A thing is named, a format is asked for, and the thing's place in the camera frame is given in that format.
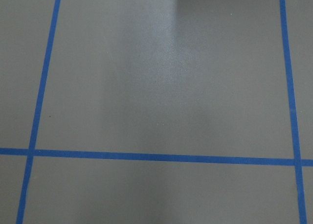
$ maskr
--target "blue tape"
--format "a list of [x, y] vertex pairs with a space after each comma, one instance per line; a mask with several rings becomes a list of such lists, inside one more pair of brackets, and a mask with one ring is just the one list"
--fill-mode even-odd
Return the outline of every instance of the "blue tape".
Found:
[[26, 195], [27, 195], [27, 189], [28, 189], [29, 179], [31, 175], [31, 169], [33, 165], [34, 151], [35, 151], [35, 146], [36, 146], [41, 109], [42, 109], [43, 99], [44, 99], [44, 94], [45, 94], [45, 84], [46, 84], [48, 70], [49, 70], [49, 64], [50, 64], [54, 34], [55, 34], [55, 29], [56, 29], [56, 24], [57, 24], [57, 19], [58, 19], [58, 13], [59, 13], [59, 8], [60, 8], [60, 2], [61, 0], [55, 0], [54, 8], [53, 8], [49, 37], [48, 37], [47, 47], [45, 51], [45, 60], [44, 60], [43, 71], [42, 71], [42, 75], [40, 79], [33, 126], [31, 130], [31, 135], [30, 135], [28, 156], [27, 156], [27, 161], [26, 161], [26, 166], [25, 166], [19, 209], [18, 209], [18, 214], [17, 214], [17, 219], [16, 219], [17, 224], [22, 224], [23, 218], [24, 218]]
[[26, 156], [28, 149], [0, 148], [0, 155]]
[[306, 167], [313, 167], [313, 159], [303, 159], [301, 160], [302, 163], [302, 167], [306, 166]]
[[211, 157], [211, 156], [115, 153], [115, 152], [82, 152], [82, 151], [58, 151], [58, 150], [35, 150], [35, 156], [294, 166], [293, 159], [279, 159], [279, 158]]
[[290, 109], [290, 120], [291, 120], [294, 168], [295, 168], [295, 177], [296, 177], [297, 191], [298, 191], [299, 218], [300, 218], [300, 224], [307, 224], [302, 165], [301, 165], [300, 141], [299, 141], [297, 112], [296, 112], [292, 66], [291, 66], [291, 56], [290, 56], [289, 39], [288, 39], [286, 2], [285, 0], [279, 0], [279, 1], [280, 1], [280, 18], [281, 18], [281, 27], [282, 27], [282, 38], [283, 38], [286, 78], [287, 78], [287, 87], [288, 87], [288, 99], [289, 99], [289, 109]]

